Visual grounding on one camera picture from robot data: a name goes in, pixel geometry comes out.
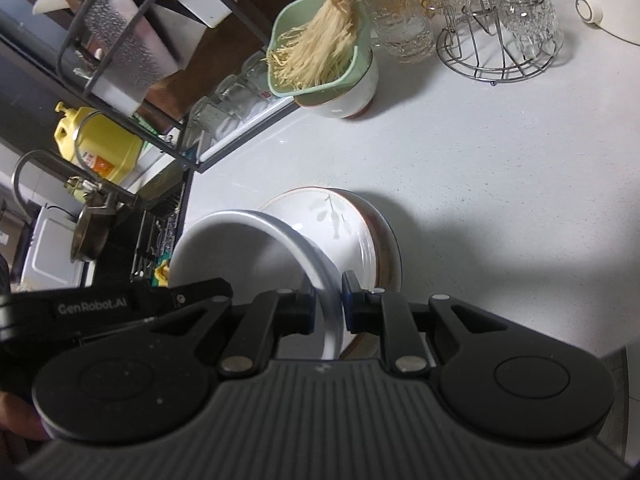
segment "white bowl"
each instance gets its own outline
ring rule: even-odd
[[[300,288],[306,274],[316,289],[312,355],[284,357],[337,359],[342,349],[344,317],[338,272],[303,235],[281,220],[258,211],[219,211],[204,217],[178,241],[170,264],[169,286],[223,278],[234,304],[253,301],[260,292]],[[283,356],[278,349],[278,356]]]
[[[371,52],[369,68],[362,78],[347,91],[324,90],[294,97],[296,103],[322,117],[345,119],[366,111],[378,87],[378,63]]]

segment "enoki mushroom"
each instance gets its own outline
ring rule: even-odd
[[[310,22],[280,35],[267,62],[282,86],[302,90],[330,83],[347,70],[357,35],[355,0],[326,0]]]

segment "faucet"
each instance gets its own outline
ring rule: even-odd
[[[119,201],[126,205],[135,205],[139,202],[140,197],[133,194],[130,191],[106,180],[104,178],[100,178],[93,171],[89,172],[85,168],[79,168],[75,164],[65,160],[61,156],[50,152],[48,150],[33,150],[32,152],[25,153],[20,157],[17,164],[14,168],[14,173],[11,176],[11,184],[14,192],[14,199],[18,204],[18,208],[20,208],[21,213],[29,222],[33,219],[33,214],[29,211],[29,207],[27,201],[22,196],[20,192],[20,173],[22,172],[22,168],[25,167],[27,162],[33,160],[35,158],[47,158],[53,161],[58,167],[58,173],[64,176],[65,178],[70,178],[72,176],[80,176],[89,182],[93,182],[98,186],[98,190],[103,190],[108,193],[108,195],[115,195],[118,197]]]

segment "green bowl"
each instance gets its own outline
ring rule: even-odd
[[[325,1],[326,0],[296,0],[282,9],[276,18],[276,22],[273,24],[269,50],[274,50],[280,46],[278,38],[281,34],[291,30],[293,27],[300,27],[301,25],[310,22]],[[273,77],[270,67],[268,77],[269,88],[275,95],[278,97],[286,97],[290,95],[309,94],[311,92],[319,92],[329,89],[350,88],[362,78],[364,73],[367,71],[367,68],[369,68],[371,26],[362,4],[360,2],[356,2],[356,4],[360,11],[358,37],[356,39],[356,44],[353,47],[351,63],[346,72],[330,83],[305,88],[304,90],[297,90],[290,85],[279,85]]]

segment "pot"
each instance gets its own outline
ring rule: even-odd
[[[86,198],[71,241],[71,261],[97,260],[115,220],[114,196],[94,192]]]

